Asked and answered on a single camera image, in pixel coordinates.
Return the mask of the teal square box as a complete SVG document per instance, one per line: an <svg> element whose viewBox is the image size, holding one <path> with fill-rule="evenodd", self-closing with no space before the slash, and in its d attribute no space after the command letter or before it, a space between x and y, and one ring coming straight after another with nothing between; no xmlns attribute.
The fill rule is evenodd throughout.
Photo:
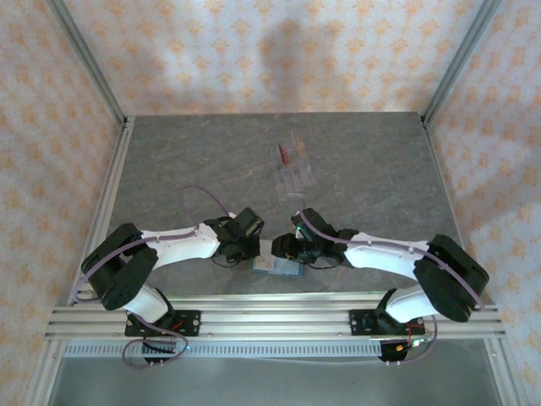
<svg viewBox="0 0 541 406"><path fill-rule="evenodd" d="M301 277L303 275L303 266L300 263L275 257L269 253L254 258L252 270L281 277Z"/></svg>

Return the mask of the clear acrylic card stand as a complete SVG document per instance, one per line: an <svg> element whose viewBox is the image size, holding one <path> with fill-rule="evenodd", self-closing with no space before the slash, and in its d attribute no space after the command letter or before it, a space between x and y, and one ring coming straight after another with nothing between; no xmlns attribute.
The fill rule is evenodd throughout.
<svg viewBox="0 0 541 406"><path fill-rule="evenodd" d="M301 137L299 132L290 129L288 138L277 141L270 150L276 192L279 200L302 199L316 185L306 146L304 144L305 156L299 156L295 149L292 132ZM291 160L291 165L288 167L284 167L280 162L278 144L284 145L288 150Z"/></svg>

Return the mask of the wide aluminium mounting beam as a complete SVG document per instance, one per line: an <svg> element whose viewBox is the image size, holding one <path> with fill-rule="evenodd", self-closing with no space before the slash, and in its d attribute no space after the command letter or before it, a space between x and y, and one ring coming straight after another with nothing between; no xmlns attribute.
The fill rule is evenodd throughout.
<svg viewBox="0 0 541 406"><path fill-rule="evenodd" d="M283 303L264 303L262 307L220 309L215 303L199 307L198 338L201 340L325 340L351 337L348 310L286 308ZM57 308L46 327L46 337L53 339L117 338L125 336L128 315L123 311ZM427 333L438 330L438 337L450 339L501 338L505 328L496 310L476 312L467 323L438 316L415 321Z"/></svg>

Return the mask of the orange patterned fabric backdrop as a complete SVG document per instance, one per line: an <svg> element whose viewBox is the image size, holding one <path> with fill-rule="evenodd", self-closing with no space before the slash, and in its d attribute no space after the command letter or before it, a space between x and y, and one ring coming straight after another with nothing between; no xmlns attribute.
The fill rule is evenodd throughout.
<svg viewBox="0 0 541 406"><path fill-rule="evenodd" d="M129 115L423 112L483 0L67 0ZM429 131L541 406L541 0L502 0ZM0 406L22 406L117 122L46 0L0 0Z"/></svg>

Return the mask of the aluminium table edge rail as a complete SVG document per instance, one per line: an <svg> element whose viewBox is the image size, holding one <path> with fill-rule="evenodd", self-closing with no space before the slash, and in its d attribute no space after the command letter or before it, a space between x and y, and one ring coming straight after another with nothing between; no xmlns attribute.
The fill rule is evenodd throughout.
<svg viewBox="0 0 541 406"><path fill-rule="evenodd" d="M224 295L200 295L200 296L184 296L184 297L170 297L168 300L172 304L179 304L180 302L188 301L210 301L210 302L252 302L252 301L301 301L309 302L315 300L330 300L330 301L375 301L378 303L384 296L384 292L327 292L327 293L289 293L289 294L224 294Z"/></svg>

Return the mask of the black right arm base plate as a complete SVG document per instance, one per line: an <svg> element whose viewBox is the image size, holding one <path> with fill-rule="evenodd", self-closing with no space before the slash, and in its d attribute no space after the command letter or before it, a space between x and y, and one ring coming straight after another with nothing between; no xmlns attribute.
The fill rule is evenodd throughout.
<svg viewBox="0 0 541 406"><path fill-rule="evenodd" d="M350 310L348 315L353 336L422 336L426 333L423 324L414 326L414 321L398 322L384 310Z"/></svg>

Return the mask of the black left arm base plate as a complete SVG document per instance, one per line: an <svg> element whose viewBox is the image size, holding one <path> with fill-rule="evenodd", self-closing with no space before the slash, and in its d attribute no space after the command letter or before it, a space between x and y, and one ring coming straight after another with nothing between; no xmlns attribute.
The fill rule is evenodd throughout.
<svg viewBox="0 0 541 406"><path fill-rule="evenodd" d="M135 315L129 314L124 334L126 337L160 337L166 336L168 333L164 330L168 330L185 337L198 337L200 318L201 312L198 310L169 310L152 326L147 326Z"/></svg>

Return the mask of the black wiring bracket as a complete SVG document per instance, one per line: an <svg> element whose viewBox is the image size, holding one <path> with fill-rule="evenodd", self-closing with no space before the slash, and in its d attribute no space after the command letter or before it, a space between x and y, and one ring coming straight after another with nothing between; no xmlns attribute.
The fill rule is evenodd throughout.
<svg viewBox="0 0 541 406"><path fill-rule="evenodd" d="M143 359L149 367L155 365L163 366L165 363L175 360L177 353L175 342L155 342L151 340L144 340L142 342Z"/></svg>
<svg viewBox="0 0 541 406"><path fill-rule="evenodd" d="M420 338L413 340L383 340L380 341L381 354L378 358L387 366L410 365L413 362L422 359L421 355L410 358L409 353L423 343L426 343L426 341Z"/></svg>

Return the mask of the aluminium side rail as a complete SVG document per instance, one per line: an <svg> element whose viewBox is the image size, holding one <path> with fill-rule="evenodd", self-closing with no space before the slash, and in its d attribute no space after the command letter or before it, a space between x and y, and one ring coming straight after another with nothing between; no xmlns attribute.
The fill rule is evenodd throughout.
<svg viewBox="0 0 541 406"><path fill-rule="evenodd" d="M81 261L84 260L107 236L135 122L135 116L126 118L110 157L106 177L101 187L100 198L90 225L90 233L80 258Z"/></svg>
<svg viewBox="0 0 541 406"><path fill-rule="evenodd" d="M465 248L464 240L462 238L462 233L461 233L461 231L460 231L460 229L458 227L458 224L457 224L456 214L454 212L454 206L453 206L453 202L452 202L452 198L451 198L450 189L449 189L449 187L448 187L448 185L447 185L447 183L445 181L445 174L444 174L444 171L443 171L442 166L440 164L440 160L439 160L438 153L436 151L434 142L431 140L430 132L429 132L429 126L426 123L426 120L422 115L419 116L419 121L420 121L420 123L422 125L424 135L425 135L426 140L428 142L430 153L431 153L431 155L433 157L434 164L436 166L441 185L442 185L442 187L443 187L443 189L445 191L445 199L447 201L447 205L449 206L453 227L454 227L454 229L456 231L456 236L458 237L459 245L462 248Z"/></svg>

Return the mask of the aluminium frame leg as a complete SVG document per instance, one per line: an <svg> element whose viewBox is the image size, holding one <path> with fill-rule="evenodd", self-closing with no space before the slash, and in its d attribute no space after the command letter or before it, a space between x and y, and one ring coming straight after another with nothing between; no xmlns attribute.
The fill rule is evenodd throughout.
<svg viewBox="0 0 541 406"><path fill-rule="evenodd" d="M527 394L507 338L484 340L495 385L503 406L528 406Z"/></svg>
<svg viewBox="0 0 541 406"><path fill-rule="evenodd" d="M42 343L23 406L48 405L63 351L63 341L45 340Z"/></svg>

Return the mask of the aluminium frame post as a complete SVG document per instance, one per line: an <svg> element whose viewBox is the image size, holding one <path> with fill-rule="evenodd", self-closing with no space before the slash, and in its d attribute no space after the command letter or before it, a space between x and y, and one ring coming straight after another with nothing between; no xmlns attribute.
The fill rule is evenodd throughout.
<svg viewBox="0 0 541 406"><path fill-rule="evenodd" d="M454 84L465 68L501 3L502 0L482 1L478 12L475 14L440 83L436 87L428 106L420 115L422 125L425 129L428 129L435 121L440 109L451 93Z"/></svg>
<svg viewBox="0 0 541 406"><path fill-rule="evenodd" d="M67 37L70 46L73 48L75 54L90 76L91 81L100 93L108 111L113 116L115 122L123 128L128 120L127 116L120 107L99 63L79 29L73 15L70 13L68 5L64 0L45 1L63 30L64 35Z"/></svg>

